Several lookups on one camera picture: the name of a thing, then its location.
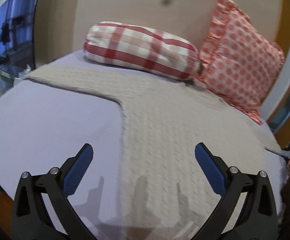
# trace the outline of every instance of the red and white checkered pillow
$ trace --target red and white checkered pillow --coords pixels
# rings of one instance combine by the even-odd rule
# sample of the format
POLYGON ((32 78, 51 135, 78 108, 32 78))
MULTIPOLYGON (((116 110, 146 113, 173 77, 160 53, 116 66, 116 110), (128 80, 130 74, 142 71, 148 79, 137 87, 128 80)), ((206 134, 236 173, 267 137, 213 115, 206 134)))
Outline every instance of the red and white checkered pillow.
POLYGON ((189 41, 163 31, 116 22, 90 28, 85 55, 93 61, 176 80, 190 79, 199 67, 198 50, 189 41))

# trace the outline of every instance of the pillow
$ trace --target pillow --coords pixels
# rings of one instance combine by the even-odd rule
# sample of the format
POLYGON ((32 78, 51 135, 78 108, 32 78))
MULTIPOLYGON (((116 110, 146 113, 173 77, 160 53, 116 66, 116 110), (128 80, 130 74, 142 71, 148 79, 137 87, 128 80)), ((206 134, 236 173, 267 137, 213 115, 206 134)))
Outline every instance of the pillow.
POLYGON ((189 41, 163 31, 116 22, 90 28, 85 55, 93 61, 176 80, 191 79, 199 66, 198 50, 189 41))
POLYGON ((262 124, 259 107, 283 66, 282 49, 258 34, 232 0, 218 0, 199 57, 203 70, 194 81, 262 124))

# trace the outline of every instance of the mattress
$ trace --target mattress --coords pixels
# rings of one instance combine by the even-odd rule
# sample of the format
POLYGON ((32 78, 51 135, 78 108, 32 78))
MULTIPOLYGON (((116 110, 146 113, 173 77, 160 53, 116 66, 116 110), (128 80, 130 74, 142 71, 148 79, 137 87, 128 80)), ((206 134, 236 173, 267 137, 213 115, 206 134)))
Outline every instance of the mattress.
MULTIPOLYGON (((161 78, 88 62, 82 51, 53 64, 161 78)), ((90 143, 98 154, 94 155, 69 202, 98 239, 117 239, 122 218, 118 187, 118 163, 124 153, 122 127, 122 110, 115 102, 22 81, 0 98, 0 185, 13 198, 22 172, 47 173, 51 167, 60 167, 67 158, 76 155, 85 143, 90 143)), ((255 123, 255 127, 273 137, 266 122, 262 126, 255 123)), ((270 152, 264 151, 264 155, 279 212, 279 191, 286 177, 284 162, 270 152)), ((65 232, 48 196, 43 198, 56 229, 65 232)))

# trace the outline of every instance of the beige blanket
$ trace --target beige blanket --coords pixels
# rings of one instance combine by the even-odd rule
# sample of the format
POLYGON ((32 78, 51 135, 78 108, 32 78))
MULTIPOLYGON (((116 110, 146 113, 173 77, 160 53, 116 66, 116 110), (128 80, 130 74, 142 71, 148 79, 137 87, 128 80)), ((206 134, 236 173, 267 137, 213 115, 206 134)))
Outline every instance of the beige blanket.
MULTIPOLYGON (((122 107, 124 221, 117 239, 190 239, 199 230, 220 197, 195 160, 197 143, 205 143, 228 166, 251 174, 266 169, 264 146, 279 149, 253 130, 244 114, 184 83, 53 65, 27 78, 108 98, 122 107)), ((241 198, 227 229, 234 226, 242 204, 241 198)))

